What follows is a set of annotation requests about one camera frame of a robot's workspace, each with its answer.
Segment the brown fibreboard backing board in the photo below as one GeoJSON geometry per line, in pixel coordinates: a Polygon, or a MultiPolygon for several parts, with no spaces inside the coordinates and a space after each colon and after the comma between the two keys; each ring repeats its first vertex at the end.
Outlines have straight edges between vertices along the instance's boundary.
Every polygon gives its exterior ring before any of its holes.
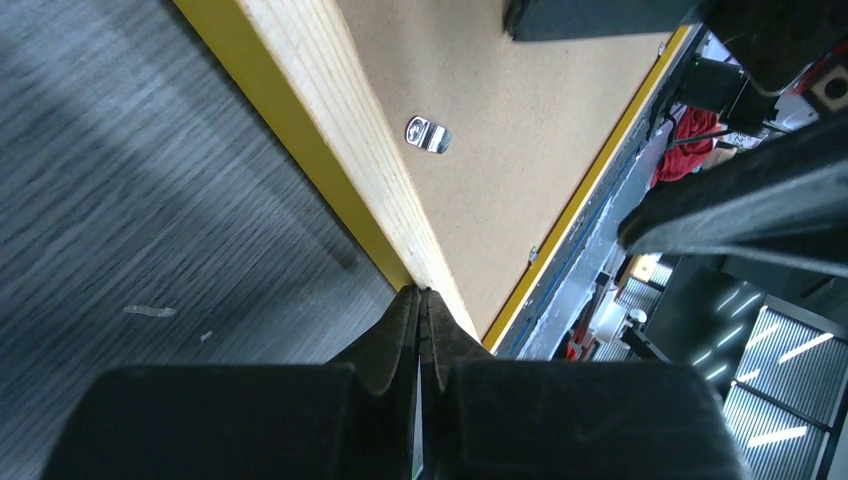
{"type": "Polygon", "coordinates": [[[504,1],[343,1],[397,140],[421,116],[443,154],[405,164],[478,334],[486,333],[671,30],[516,42],[504,1]]]}

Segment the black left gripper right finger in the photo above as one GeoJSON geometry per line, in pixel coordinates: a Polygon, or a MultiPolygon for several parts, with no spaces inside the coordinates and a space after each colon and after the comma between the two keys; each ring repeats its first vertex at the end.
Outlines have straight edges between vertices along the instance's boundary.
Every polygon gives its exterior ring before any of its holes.
{"type": "Polygon", "coordinates": [[[419,326],[427,479],[750,477],[692,368],[499,359],[430,289],[419,326]]]}

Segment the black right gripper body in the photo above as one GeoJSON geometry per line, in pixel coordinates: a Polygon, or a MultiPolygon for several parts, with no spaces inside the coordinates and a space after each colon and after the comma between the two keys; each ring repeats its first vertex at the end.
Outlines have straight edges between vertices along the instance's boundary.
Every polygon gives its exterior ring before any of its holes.
{"type": "Polygon", "coordinates": [[[748,136],[847,120],[846,2],[704,1],[697,18],[723,53],[694,57],[680,104],[748,136]]]}

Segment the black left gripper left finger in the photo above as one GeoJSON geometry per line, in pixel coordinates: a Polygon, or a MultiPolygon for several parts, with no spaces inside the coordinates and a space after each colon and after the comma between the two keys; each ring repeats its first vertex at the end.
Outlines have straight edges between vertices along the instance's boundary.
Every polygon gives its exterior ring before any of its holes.
{"type": "Polygon", "coordinates": [[[407,479],[419,289],[324,364],[134,366],[102,374],[46,479],[407,479]]]}

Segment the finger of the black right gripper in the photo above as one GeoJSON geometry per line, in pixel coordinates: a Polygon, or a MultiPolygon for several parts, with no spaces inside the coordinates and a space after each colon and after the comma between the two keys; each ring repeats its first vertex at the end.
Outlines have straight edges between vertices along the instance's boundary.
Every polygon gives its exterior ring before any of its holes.
{"type": "Polygon", "coordinates": [[[617,238],[630,254],[730,255],[846,276],[846,112],[651,190],[617,238]]]}
{"type": "Polygon", "coordinates": [[[702,0],[511,1],[504,30],[517,42],[549,42],[670,32],[700,22],[702,0]]]}

